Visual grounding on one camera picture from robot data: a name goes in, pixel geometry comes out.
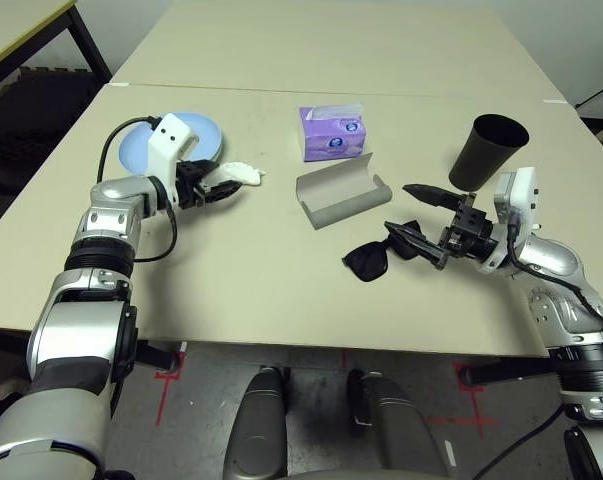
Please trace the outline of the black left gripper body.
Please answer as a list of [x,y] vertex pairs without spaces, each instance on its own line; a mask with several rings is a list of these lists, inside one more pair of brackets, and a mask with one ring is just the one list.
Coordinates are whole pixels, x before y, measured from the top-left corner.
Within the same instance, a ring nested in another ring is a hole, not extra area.
[[176,165],[176,190],[181,209],[211,203],[212,188],[204,185],[204,177],[216,168],[210,160],[181,161]]

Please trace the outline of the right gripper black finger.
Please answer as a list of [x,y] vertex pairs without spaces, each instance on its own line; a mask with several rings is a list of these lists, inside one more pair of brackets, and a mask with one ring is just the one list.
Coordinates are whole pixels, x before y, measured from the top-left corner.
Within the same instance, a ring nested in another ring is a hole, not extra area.
[[392,248],[400,256],[404,256],[405,253],[411,253],[413,257],[421,256],[438,270],[446,266],[449,251],[430,242],[420,231],[390,221],[385,221],[384,226],[389,232]]
[[463,196],[448,190],[424,184],[407,184],[403,190],[417,200],[434,207],[457,210],[463,203]]

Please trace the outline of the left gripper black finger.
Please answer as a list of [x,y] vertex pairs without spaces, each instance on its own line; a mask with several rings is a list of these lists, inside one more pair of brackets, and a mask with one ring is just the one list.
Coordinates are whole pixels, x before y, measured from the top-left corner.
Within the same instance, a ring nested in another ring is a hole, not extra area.
[[204,201],[206,204],[211,204],[227,199],[237,193],[241,187],[242,183],[235,180],[221,182],[205,191]]

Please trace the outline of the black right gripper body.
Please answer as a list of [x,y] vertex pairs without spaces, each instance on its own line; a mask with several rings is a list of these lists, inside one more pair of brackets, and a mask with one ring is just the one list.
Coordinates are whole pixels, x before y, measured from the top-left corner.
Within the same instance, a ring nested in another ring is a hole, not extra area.
[[496,241],[491,238],[493,223],[484,211],[474,207],[475,198],[475,193],[460,196],[453,219],[441,234],[439,246],[455,258],[485,261],[495,250]]

